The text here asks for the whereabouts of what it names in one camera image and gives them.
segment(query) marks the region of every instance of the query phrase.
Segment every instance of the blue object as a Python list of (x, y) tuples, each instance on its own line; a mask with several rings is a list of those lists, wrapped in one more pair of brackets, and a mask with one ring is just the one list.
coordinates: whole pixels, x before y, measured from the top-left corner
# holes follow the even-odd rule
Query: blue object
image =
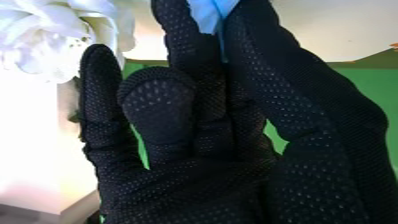
[(217, 34), (225, 19), (240, 0), (188, 0), (192, 17), (201, 33)]

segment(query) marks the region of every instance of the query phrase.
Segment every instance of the black mesh glove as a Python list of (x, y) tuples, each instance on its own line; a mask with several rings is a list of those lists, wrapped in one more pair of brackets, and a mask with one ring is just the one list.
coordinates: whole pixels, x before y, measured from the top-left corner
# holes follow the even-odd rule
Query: black mesh glove
[[(289, 77), (288, 50), (284, 54), (275, 52), (279, 63), (270, 69), (273, 53), (265, 52), (257, 39), (250, 39), (250, 35), (259, 34), (247, 31), (252, 21), (245, 10), (254, 5), (263, 9), (250, 9), (252, 12), (270, 9), (266, 1), (241, 1), (227, 20), (227, 69), (218, 60), (217, 39), (199, 34), (181, 0), (153, 0), (154, 17), (167, 32), (170, 68), (140, 70), (121, 83), (121, 70), (108, 48), (94, 45), (85, 52), (82, 139), (83, 152), (96, 166), (105, 223), (371, 223), (375, 220), (371, 209), (364, 210), (359, 205), (364, 194), (353, 180), (357, 174), (359, 178), (366, 176), (364, 167), (352, 168), (355, 160), (346, 159), (348, 150), (339, 142), (343, 138), (352, 138), (350, 144), (368, 141), (361, 136), (362, 126), (353, 119), (348, 132), (341, 131), (339, 137), (334, 137), (334, 126), (341, 121), (329, 117), (320, 119), (327, 114), (321, 106), (329, 100), (325, 88), (311, 87), (316, 88), (318, 98), (300, 101), (295, 85), (282, 82), (284, 76)], [(270, 21), (266, 24), (277, 28), (273, 35), (284, 36), (286, 32), (277, 33), (277, 18), (270, 16), (266, 19), (263, 22)], [(273, 37), (270, 40), (275, 46), (284, 46), (277, 41), (288, 38)], [(318, 79), (330, 76), (320, 60), (309, 69)], [(313, 78), (307, 80), (302, 71), (293, 72), (297, 77), (304, 77), (305, 85)], [(334, 88), (368, 102), (357, 90), (348, 90), (352, 84), (345, 85), (345, 79), (334, 76), (339, 77)], [(385, 180), (385, 189), (377, 193), (394, 198), (394, 179), (385, 165), (385, 149), (380, 148), (385, 117), (373, 103), (366, 104), (359, 99), (355, 102), (362, 110), (350, 109), (352, 104), (339, 104), (337, 100), (334, 107), (346, 111), (334, 113), (339, 116), (362, 113), (369, 120), (375, 119), (364, 124), (375, 137), (380, 136), (380, 142), (371, 151), (369, 146), (348, 146), (355, 154), (368, 156), (366, 159), (378, 159), (371, 163), (364, 160), (371, 169), (384, 167), (382, 171), (387, 171), (377, 172)], [(281, 159), (263, 136), (265, 114), (291, 142)], [(142, 167), (128, 122), (142, 135), (151, 170)]]
[(272, 223), (398, 223), (385, 114), (297, 43), (266, 0), (225, 21), (229, 68), (289, 142), (266, 185)]

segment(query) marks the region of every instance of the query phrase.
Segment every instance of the white flower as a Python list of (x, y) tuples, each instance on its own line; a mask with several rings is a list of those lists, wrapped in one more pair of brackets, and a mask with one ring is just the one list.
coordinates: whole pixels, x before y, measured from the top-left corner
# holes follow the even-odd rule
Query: white flower
[(133, 49), (131, 1), (2, 0), (0, 64), (64, 83), (78, 75), (87, 46), (110, 47), (119, 64), (121, 52)]

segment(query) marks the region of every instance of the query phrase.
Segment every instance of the finger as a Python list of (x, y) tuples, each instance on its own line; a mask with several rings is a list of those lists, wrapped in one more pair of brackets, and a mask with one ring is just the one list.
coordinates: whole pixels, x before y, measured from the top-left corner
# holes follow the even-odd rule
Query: finger
[(300, 48), (270, 2), (241, 1), (225, 23), (233, 71), (289, 141), (268, 183), (273, 222), (394, 223), (384, 112)]
[(142, 69), (119, 87), (119, 105), (142, 136), (149, 166), (192, 155), (195, 85), (170, 68)]
[(227, 114), (233, 121), (234, 150), (241, 160), (266, 159), (275, 163), (281, 155), (273, 150), (268, 136), (265, 135), (266, 119), (250, 99), (238, 78), (229, 75)]
[(96, 167), (99, 193), (105, 200), (103, 212), (114, 187), (126, 175), (144, 168), (138, 157), (137, 139), (128, 120), (117, 106), (121, 69), (105, 45), (92, 45), (83, 53), (80, 65), (80, 126), (83, 152)]
[(229, 159), (233, 132), (218, 39), (199, 32), (186, 1), (153, 0), (153, 13), (165, 30), (170, 67), (190, 75), (197, 85), (195, 152), (199, 156)]

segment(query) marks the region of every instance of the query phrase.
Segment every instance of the black glove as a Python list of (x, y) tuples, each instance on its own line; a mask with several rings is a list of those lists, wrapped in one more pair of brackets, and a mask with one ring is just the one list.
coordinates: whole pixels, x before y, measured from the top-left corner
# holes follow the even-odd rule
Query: black glove
[[(82, 139), (105, 223), (396, 223), (396, 204), (384, 207), (378, 222), (364, 202), (373, 197), (396, 203), (384, 113), (298, 48), (268, 2), (243, 0), (229, 16), (227, 69), (217, 37), (199, 34), (186, 2), (153, 0), (153, 12), (167, 32), (170, 68), (140, 70), (121, 83), (103, 45), (89, 48), (82, 60)], [(286, 82), (291, 77), (304, 81)], [(355, 103), (332, 95), (323, 80), (336, 80), (332, 88)], [(304, 95), (313, 89), (316, 94)], [(263, 114), (291, 142), (281, 159), (263, 136)], [(151, 170), (138, 159), (128, 121), (142, 135)], [(378, 142), (369, 146), (362, 141)], [(373, 173), (364, 174), (352, 154)], [(380, 197), (355, 182), (368, 175), (384, 183)]]
[(266, 186), (272, 223), (398, 223), (387, 118), (279, 25), (266, 0), (225, 21), (231, 72), (289, 142)]

